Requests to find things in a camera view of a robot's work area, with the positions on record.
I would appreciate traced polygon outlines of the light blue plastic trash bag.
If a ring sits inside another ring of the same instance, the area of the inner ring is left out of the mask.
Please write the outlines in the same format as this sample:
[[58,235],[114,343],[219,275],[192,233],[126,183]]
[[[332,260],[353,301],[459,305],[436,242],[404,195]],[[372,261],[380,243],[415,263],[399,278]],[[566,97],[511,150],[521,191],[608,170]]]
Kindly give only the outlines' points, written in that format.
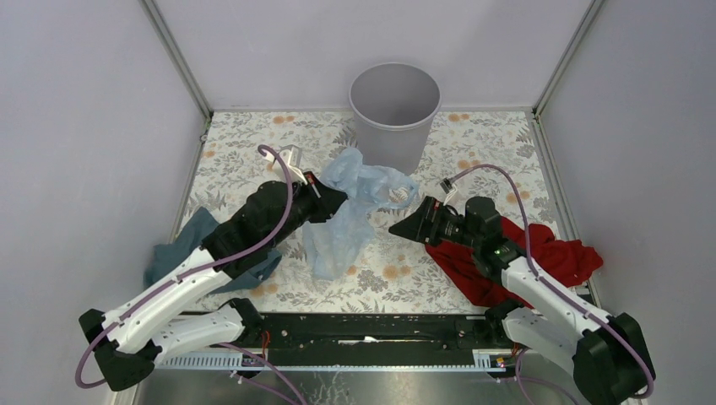
[[312,275],[335,280],[373,239],[375,231],[368,216],[378,209],[406,209],[418,194],[419,185],[394,168],[365,165],[357,148],[344,149],[324,167],[319,180],[344,192],[347,199],[331,219],[303,227],[303,246]]

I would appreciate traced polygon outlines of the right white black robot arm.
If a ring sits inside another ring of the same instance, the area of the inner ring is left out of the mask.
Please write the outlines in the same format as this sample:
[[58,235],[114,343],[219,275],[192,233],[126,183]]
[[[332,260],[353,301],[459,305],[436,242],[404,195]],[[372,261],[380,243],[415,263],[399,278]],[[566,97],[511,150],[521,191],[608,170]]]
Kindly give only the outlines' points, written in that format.
[[613,316],[580,299],[539,267],[510,240],[502,216],[488,197],[472,197],[458,214],[425,197],[389,233],[437,246],[452,242],[471,250],[480,274],[525,301],[484,325],[492,346],[510,342],[531,348],[572,376],[591,404],[620,404],[654,390],[655,371],[638,322],[627,313]]

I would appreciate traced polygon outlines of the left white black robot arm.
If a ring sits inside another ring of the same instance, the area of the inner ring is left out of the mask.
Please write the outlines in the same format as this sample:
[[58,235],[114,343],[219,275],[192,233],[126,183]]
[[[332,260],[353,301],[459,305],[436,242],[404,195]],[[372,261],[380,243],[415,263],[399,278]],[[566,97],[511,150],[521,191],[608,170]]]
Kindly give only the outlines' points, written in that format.
[[250,347],[263,334],[263,317],[247,299],[230,299],[218,310],[183,321],[191,303],[247,275],[304,223],[324,223],[347,200],[310,171],[305,182],[267,181],[245,204],[205,237],[167,275],[126,304],[87,310],[79,324],[89,342],[101,384],[114,392],[137,385],[155,366],[220,343]]

